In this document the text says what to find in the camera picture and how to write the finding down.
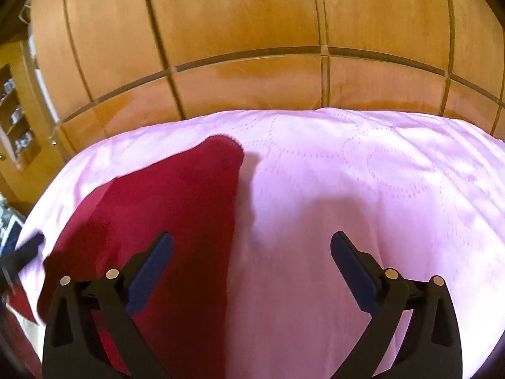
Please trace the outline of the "wooden shelf unit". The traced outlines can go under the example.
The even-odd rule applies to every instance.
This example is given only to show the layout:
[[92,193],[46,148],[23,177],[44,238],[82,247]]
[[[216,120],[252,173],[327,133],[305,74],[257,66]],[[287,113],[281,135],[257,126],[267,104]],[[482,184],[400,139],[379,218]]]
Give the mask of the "wooden shelf unit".
[[1,194],[27,214],[64,167],[26,40],[1,46]]

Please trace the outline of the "pink dotted bedspread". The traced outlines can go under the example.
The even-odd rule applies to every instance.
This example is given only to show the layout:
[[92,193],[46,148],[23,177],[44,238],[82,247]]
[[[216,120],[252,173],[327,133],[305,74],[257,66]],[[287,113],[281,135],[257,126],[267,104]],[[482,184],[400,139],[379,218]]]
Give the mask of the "pink dotted bedspread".
[[473,376],[504,331],[504,144],[460,120],[400,112],[228,111],[118,134],[49,185],[21,240],[33,318],[44,261],[96,188],[212,136],[243,150],[227,276],[222,378],[328,378],[368,323],[330,255],[343,231],[382,266],[446,281]]

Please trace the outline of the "red cloth at bedside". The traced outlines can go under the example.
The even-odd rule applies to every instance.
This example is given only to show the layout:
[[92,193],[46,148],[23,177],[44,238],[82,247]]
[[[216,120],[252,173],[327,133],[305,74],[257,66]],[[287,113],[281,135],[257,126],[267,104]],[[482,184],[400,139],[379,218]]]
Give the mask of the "red cloth at bedside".
[[1,295],[1,378],[41,378],[44,333],[19,282]]

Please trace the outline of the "dark red small shirt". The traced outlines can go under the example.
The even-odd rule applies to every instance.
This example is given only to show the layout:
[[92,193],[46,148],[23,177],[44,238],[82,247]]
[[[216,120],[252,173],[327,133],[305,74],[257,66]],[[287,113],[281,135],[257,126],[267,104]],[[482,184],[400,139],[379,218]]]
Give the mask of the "dark red small shirt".
[[172,377],[224,377],[227,276],[243,159],[234,140],[212,136],[96,188],[44,261],[40,316],[48,316],[64,275],[99,277],[165,232],[174,241],[173,257],[134,322]]

